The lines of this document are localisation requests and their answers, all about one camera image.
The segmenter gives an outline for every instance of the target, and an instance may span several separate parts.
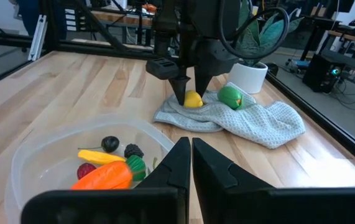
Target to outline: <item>plastic container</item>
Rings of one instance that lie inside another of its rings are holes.
[[[12,159],[4,203],[8,223],[19,223],[22,208],[35,195],[69,189],[78,180],[76,170],[85,162],[77,156],[78,147],[100,146],[106,136],[119,138],[120,145],[113,154],[121,157],[126,145],[137,144],[150,171],[154,158],[158,164],[174,145],[145,121],[110,114],[61,126],[32,138],[19,147]]]

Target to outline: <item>potted plant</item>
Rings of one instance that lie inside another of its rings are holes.
[[[241,25],[250,14],[247,1],[242,1],[239,13],[239,25]],[[284,22],[275,21],[278,14],[271,16],[263,25],[261,31],[257,21],[248,25],[246,30],[238,37],[235,49],[245,54],[259,54],[274,47],[282,35]],[[303,18],[290,21],[288,32],[294,31]],[[239,60],[229,73],[228,80],[249,94],[260,92],[267,74],[267,66],[259,60]]]

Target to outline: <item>dish towel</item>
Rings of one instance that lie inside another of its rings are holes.
[[[232,83],[242,93],[244,106],[232,110],[218,101],[217,91],[206,91],[200,108],[185,108],[175,95],[168,98],[155,112],[154,122],[163,122],[194,132],[212,133],[223,129],[242,138],[275,149],[305,132],[300,115],[286,103],[258,105],[255,99]]]

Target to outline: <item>green light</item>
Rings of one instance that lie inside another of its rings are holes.
[[[332,75],[339,75],[340,74],[340,68],[334,68],[334,69],[332,69]]]

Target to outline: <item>black box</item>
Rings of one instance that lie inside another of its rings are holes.
[[[307,68],[303,83],[315,92],[330,93],[344,66],[344,63],[316,54]]]

